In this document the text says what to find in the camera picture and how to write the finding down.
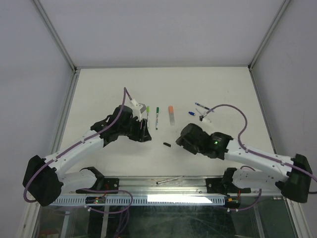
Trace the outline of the silver pen lime end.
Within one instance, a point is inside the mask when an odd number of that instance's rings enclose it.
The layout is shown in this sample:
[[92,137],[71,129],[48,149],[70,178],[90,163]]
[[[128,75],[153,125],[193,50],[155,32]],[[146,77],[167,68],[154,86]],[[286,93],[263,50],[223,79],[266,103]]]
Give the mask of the silver pen lime end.
[[149,106],[146,107],[146,113],[147,113],[147,128],[149,129],[150,128],[150,122],[149,122],[150,107]]

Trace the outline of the white pen green end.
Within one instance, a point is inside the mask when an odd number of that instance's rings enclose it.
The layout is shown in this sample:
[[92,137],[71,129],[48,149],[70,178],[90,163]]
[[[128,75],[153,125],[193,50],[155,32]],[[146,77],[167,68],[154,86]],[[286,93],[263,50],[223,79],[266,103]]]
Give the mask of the white pen green end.
[[159,107],[156,108],[156,124],[155,124],[156,130],[158,130],[158,123],[159,123]]

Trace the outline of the blue capped pen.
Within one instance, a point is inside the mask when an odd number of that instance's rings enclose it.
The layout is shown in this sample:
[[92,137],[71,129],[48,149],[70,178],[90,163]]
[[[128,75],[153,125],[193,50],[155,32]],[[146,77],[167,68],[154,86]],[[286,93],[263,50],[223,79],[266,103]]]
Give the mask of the blue capped pen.
[[214,112],[214,110],[212,110],[212,109],[210,109],[209,107],[206,107],[206,106],[204,106],[204,105],[202,105],[202,104],[200,104],[200,103],[195,102],[195,105],[198,106],[198,107],[200,107],[200,108],[202,108],[202,109],[204,109],[204,110],[205,110],[205,113],[206,113],[206,112]]

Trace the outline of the orange capped grey highlighter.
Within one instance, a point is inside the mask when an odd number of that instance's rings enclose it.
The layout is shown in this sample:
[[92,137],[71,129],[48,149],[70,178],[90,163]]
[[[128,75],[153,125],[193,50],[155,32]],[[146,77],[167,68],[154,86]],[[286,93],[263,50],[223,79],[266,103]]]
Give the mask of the orange capped grey highlighter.
[[170,125],[175,125],[175,117],[174,117],[174,108],[173,108],[173,106],[169,106],[168,107],[168,113],[169,113]]

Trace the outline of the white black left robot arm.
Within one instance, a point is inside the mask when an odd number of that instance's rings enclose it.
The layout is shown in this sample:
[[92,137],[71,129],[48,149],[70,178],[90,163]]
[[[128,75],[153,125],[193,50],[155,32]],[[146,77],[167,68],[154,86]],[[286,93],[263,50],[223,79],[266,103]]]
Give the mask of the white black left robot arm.
[[94,123],[70,148],[44,158],[33,156],[22,182],[25,188],[23,195],[31,194],[35,202],[45,207],[71,191],[96,193],[113,188],[114,183],[109,182],[95,167],[86,167],[76,173],[69,170],[90,153],[106,147],[120,136],[136,142],[151,141],[148,121],[142,117],[145,110],[144,104],[132,107],[120,105],[113,114]]

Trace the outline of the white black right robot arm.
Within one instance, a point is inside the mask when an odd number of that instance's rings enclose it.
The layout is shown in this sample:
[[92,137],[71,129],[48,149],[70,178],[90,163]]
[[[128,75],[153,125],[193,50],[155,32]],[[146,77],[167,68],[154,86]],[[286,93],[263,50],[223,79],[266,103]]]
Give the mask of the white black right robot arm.
[[227,168],[221,178],[207,183],[209,193],[228,195],[266,189],[280,191],[282,196],[298,203],[308,200],[312,170],[303,155],[288,157],[248,149],[230,135],[221,132],[207,134],[193,123],[183,128],[176,144],[194,155],[199,153],[252,168],[251,171]]

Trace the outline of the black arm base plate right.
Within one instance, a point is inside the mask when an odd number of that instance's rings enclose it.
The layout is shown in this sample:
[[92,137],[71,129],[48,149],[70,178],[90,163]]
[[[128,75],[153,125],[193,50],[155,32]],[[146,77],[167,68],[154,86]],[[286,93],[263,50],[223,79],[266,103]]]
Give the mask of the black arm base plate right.
[[228,195],[232,193],[251,193],[250,188],[238,188],[232,182],[223,181],[222,178],[206,178],[206,189],[208,194],[219,193]]

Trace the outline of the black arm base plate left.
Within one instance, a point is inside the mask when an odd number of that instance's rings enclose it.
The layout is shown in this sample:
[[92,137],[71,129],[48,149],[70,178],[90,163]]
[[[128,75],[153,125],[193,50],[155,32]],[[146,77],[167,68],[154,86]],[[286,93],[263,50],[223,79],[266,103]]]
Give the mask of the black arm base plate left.
[[95,184],[90,188],[78,189],[77,194],[84,193],[102,193],[111,190],[110,194],[117,194],[119,189],[119,178],[98,178]]

